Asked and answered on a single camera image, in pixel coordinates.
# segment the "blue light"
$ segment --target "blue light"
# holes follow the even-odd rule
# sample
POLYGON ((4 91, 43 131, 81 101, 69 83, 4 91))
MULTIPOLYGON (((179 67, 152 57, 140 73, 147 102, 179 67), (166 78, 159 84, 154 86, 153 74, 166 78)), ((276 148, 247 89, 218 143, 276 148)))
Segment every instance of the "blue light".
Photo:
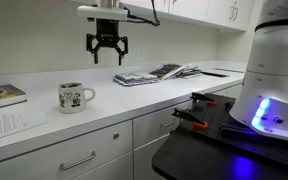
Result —
POLYGON ((261 102, 260 108, 266 110, 266 108, 268 108, 268 106, 270 106, 270 99, 268 99, 268 98, 263 99, 263 101, 261 102))
POLYGON ((255 116, 252 120, 252 125, 258 125, 258 123, 260 122, 261 118, 255 116))
POLYGON ((266 113, 267 109, 270 107, 270 99, 265 98, 262 100, 260 107, 258 107, 254 118, 252 119, 252 125, 256 126, 260 123, 261 118, 263 117, 263 115, 266 113))
POLYGON ((265 113, 265 110, 264 110, 264 109, 258 109, 258 110, 256 111, 255 116, 257 116, 257 117, 262 117, 262 116, 264 115, 264 113, 265 113))

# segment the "cable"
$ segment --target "cable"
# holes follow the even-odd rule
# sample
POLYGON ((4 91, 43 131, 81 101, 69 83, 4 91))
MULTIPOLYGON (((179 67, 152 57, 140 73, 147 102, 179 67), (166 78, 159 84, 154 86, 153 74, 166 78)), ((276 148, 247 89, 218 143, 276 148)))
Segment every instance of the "cable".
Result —
POLYGON ((154 15, 154 20, 155 22, 153 21, 150 21, 150 20, 147 20, 145 18, 141 18, 141 17, 138 17, 138 16, 135 16, 135 15, 132 15, 131 14, 131 11, 124 7, 124 9, 126 9, 128 11, 128 14, 127 14, 127 17, 128 18, 131 18, 131 19, 138 19, 138 20, 141 20, 141 21, 133 21, 133 20, 127 20, 127 21, 124 21, 124 22, 130 22, 130 23, 147 23, 147 24, 151 24, 153 26, 159 26, 160 25, 160 21, 158 20, 157 18, 157 13, 156 13, 156 10, 155 10, 155 4, 154 4, 154 0, 151 0, 152 2, 152 7, 153 7, 153 15, 154 15))

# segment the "mug handle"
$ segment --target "mug handle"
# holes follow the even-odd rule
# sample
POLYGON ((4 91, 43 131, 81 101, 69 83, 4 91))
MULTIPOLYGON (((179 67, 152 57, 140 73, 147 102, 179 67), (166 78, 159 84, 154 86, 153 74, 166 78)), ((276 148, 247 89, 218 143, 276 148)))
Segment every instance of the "mug handle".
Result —
POLYGON ((85 102, 90 102, 91 100, 95 98, 96 92, 93 88, 83 88, 83 91, 86 91, 86 90, 92 91, 93 93, 92 97, 85 99, 85 102))

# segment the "upper cabinet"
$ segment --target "upper cabinet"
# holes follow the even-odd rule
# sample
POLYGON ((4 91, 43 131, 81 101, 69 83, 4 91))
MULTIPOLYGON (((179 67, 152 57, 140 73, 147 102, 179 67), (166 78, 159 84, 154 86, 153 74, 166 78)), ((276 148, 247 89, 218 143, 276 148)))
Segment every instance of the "upper cabinet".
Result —
MULTIPOLYGON (((134 14, 152 14, 151 0, 121 2, 134 14)), ((159 17, 215 27, 220 32, 246 31, 252 6, 253 0, 155 0, 159 17)))
POLYGON ((169 14, 205 21, 207 0, 170 0, 169 14))
POLYGON ((207 22, 247 30, 253 0, 208 0, 208 2, 207 22))

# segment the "white robot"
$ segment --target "white robot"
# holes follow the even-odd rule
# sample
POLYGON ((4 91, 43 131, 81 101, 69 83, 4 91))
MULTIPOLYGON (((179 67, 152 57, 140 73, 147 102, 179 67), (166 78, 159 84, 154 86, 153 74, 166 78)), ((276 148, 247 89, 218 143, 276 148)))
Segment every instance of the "white robot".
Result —
POLYGON ((255 132, 288 140, 288 0, 266 0, 230 115, 255 132))

